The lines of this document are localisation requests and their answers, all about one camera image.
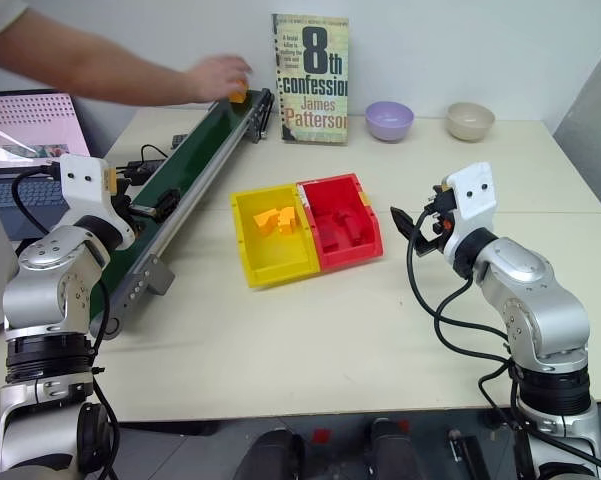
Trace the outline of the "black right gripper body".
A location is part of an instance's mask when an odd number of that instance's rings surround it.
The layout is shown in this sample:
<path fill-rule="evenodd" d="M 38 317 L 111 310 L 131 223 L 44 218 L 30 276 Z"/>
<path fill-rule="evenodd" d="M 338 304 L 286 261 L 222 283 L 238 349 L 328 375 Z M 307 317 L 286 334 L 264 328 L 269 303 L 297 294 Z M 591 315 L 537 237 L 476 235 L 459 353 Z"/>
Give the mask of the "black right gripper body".
<path fill-rule="evenodd" d="M 435 195 L 425 207 L 425 211 L 435 218 L 432 230 L 436 236 L 442 237 L 443 249 L 439 252 L 443 252 L 455 225 L 453 211 L 456 209 L 456 199 L 451 187 L 440 184 L 435 185 L 433 190 Z"/>

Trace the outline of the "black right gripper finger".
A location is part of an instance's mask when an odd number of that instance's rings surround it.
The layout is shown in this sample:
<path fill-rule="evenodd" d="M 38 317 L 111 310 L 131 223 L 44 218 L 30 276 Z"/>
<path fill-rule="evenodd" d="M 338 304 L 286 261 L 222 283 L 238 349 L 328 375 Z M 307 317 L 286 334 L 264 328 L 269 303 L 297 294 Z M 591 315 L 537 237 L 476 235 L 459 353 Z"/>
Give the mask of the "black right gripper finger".
<path fill-rule="evenodd" d="M 402 209 L 394 206 L 390 207 L 390 213 L 398 232 L 407 241 L 415 240 L 417 229 L 412 217 Z"/>
<path fill-rule="evenodd" d="M 413 241 L 413 249 L 419 257 L 423 257 L 433 251 L 441 251 L 443 249 L 441 240 L 441 236 L 428 240 L 421 233 L 418 233 Z"/>

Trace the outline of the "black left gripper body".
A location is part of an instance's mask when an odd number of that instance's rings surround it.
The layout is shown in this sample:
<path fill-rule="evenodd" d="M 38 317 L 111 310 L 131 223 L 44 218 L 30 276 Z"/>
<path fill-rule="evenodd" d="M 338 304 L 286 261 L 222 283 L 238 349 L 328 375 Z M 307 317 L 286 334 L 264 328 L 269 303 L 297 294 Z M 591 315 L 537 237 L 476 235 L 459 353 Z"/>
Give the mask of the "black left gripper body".
<path fill-rule="evenodd" d="M 127 189 L 131 185 L 128 178 L 116 179 L 116 193 L 111 197 L 111 204 L 118 214 L 131 228 L 134 235 L 142 232 L 143 224 L 134 220 L 131 214 L 131 198 L 127 195 Z"/>

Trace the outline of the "person's bare hand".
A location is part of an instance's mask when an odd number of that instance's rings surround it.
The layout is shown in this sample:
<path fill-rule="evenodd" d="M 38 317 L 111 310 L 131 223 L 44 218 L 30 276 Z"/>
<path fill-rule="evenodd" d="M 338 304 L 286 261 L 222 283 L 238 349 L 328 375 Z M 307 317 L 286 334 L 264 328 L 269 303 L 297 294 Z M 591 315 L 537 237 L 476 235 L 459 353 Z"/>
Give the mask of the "person's bare hand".
<path fill-rule="evenodd" d="M 186 103 L 209 103 L 246 90 L 251 66 L 240 56 L 205 58 L 184 73 Z"/>

